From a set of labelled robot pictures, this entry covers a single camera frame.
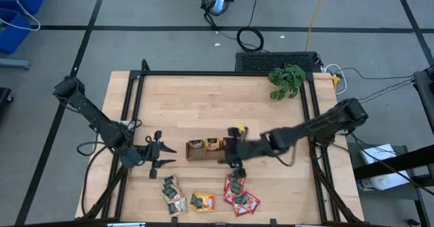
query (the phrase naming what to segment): concrete floor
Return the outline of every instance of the concrete floor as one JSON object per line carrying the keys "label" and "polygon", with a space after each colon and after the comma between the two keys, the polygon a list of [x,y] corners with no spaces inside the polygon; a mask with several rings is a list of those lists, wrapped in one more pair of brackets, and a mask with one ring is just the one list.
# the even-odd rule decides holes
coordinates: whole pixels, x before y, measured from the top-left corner
{"label": "concrete floor", "polygon": [[[429,34],[434,33],[434,0],[406,1],[422,29],[418,33],[424,33],[427,45],[434,48],[434,34]],[[217,24],[245,26],[253,2],[235,0],[228,12],[216,19]],[[96,3],[45,0],[36,15],[45,30],[31,33],[14,54],[0,55],[32,63],[30,70],[0,69],[0,87],[12,88],[15,95],[15,102],[0,122],[0,226],[16,221],[57,111],[53,87],[73,65],[80,64],[77,76],[85,83],[87,96],[99,107],[111,71],[138,69],[143,58],[153,70],[234,70],[235,54],[241,51],[235,41],[212,31],[192,31],[208,25],[199,9],[200,0],[102,0],[99,12],[94,12]],[[316,4],[317,0],[258,0],[252,26],[307,27]],[[96,19],[91,20],[92,13]],[[149,28],[91,32],[86,30],[89,23],[97,29]],[[171,31],[153,31],[152,26],[166,26]],[[184,31],[183,26],[192,27]],[[371,77],[411,75],[432,65],[400,0],[324,0],[314,26],[330,27],[311,35],[310,50],[317,51],[325,64],[355,67]],[[384,28],[400,31],[388,33]],[[234,37],[235,30],[233,27],[226,33]],[[290,28],[287,32],[262,33],[264,48],[269,51],[302,51],[307,36]],[[245,41],[254,43],[255,39],[246,34]],[[84,47],[83,54],[79,49]],[[397,82],[366,81],[352,70],[345,75],[349,87],[339,99],[361,98]],[[434,142],[412,87],[391,92],[364,107],[370,119],[355,132],[362,140],[405,144],[410,150]],[[87,158],[78,155],[75,147],[91,138],[85,120],[65,112],[26,223],[73,219],[87,165]],[[361,202],[366,220],[373,224],[407,226],[404,219],[418,219],[411,201],[363,197]],[[433,213],[433,198],[425,194],[425,202]]]}

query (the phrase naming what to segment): potted plant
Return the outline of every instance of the potted plant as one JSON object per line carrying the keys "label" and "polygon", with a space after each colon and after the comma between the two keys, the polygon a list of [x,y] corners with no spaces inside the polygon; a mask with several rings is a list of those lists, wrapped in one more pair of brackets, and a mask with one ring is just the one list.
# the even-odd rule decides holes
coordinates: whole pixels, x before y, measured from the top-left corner
{"label": "potted plant", "polygon": [[280,101],[288,92],[289,98],[297,96],[298,89],[302,86],[305,79],[306,74],[297,65],[286,64],[281,68],[275,68],[275,70],[269,73],[269,81],[273,85],[280,87],[280,90],[271,92],[270,98]]}

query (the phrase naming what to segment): red packet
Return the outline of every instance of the red packet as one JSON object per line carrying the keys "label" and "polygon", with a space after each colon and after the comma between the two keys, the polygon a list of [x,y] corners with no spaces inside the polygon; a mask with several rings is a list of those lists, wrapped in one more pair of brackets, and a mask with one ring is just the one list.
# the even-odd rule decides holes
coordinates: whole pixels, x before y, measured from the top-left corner
{"label": "red packet", "polygon": [[235,181],[235,180],[238,180],[238,182],[239,182],[241,185],[244,185],[245,177],[244,177],[244,178],[238,178],[238,179],[237,179],[237,178],[233,175],[233,173],[229,173],[229,174],[226,176],[226,182],[224,183],[223,191],[226,192],[226,190],[228,189],[229,184],[230,184],[232,181]]}
{"label": "red packet", "polygon": [[224,201],[233,204],[234,198],[243,194],[243,185],[237,181],[230,182],[224,194]]}
{"label": "red packet", "polygon": [[234,201],[233,201],[233,210],[234,210],[235,216],[237,216],[237,218],[239,216],[242,216],[244,214],[248,214],[249,213],[248,209],[241,202],[243,196],[244,195],[236,196],[235,199],[234,199]]}
{"label": "red packet", "polygon": [[244,206],[249,211],[249,213],[253,214],[256,208],[258,208],[260,200],[257,199],[254,195],[250,194],[250,192],[248,191],[244,192],[244,196],[248,196],[247,203],[244,204]]}

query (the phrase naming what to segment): artificial plant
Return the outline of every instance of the artificial plant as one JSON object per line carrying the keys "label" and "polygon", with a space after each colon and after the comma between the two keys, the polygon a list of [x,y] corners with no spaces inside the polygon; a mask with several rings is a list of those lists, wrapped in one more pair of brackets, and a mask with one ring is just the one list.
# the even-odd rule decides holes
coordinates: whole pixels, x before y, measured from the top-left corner
{"label": "artificial plant", "polygon": [[304,79],[306,79],[306,74],[297,65],[286,64],[281,68],[275,68],[269,73],[269,81],[280,87],[280,90],[271,92],[270,98],[280,101],[288,92],[290,93],[289,98],[297,96]]}

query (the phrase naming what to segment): wooden table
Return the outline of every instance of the wooden table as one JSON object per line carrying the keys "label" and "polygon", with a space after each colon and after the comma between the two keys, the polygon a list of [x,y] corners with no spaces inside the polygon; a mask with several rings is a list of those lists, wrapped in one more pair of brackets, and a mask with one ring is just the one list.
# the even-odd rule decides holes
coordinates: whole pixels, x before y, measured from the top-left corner
{"label": "wooden table", "polygon": [[[112,120],[119,120],[123,108],[129,72],[113,72],[108,85],[103,112]],[[330,75],[314,74],[321,112],[336,104]],[[223,185],[227,165],[215,161],[188,162],[185,142],[199,138],[222,138],[235,122],[248,126],[248,138],[259,138],[259,133],[276,127],[293,126],[304,122],[300,96],[273,102],[269,98],[275,89],[266,77],[209,77],[209,76],[146,76],[138,118],[143,125],[136,130],[135,144],[146,144],[147,135],[155,130],[163,132],[163,141],[177,154],[163,152],[160,159],[176,159],[158,170],[158,179],[148,178],[150,165],[135,167],[127,181],[121,221],[169,222],[167,205],[160,195],[161,179],[177,175],[182,192],[189,201],[195,191],[216,195],[216,211],[196,213],[190,209],[179,216],[179,222],[227,222],[268,224],[271,218],[279,224],[320,224],[312,166],[307,139],[299,140],[296,162],[284,167],[269,157],[244,162],[248,178],[245,189],[256,195],[261,204],[254,215],[235,217],[233,208],[223,202]],[[307,98],[311,107],[311,95]],[[134,95],[129,116],[132,114]],[[347,147],[345,138],[338,136],[336,144]],[[338,194],[353,213],[363,219],[359,195],[349,155],[336,147],[329,147],[330,165]],[[282,156],[290,160],[290,154]],[[94,161],[88,178],[86,209],[98,200],[106,188],[112,155],[105,150]],[[112,196],[114,213],[117,190]],[[331,208],[327,201],[328,219]],[[80,207],[77,216],[82,215]]]}

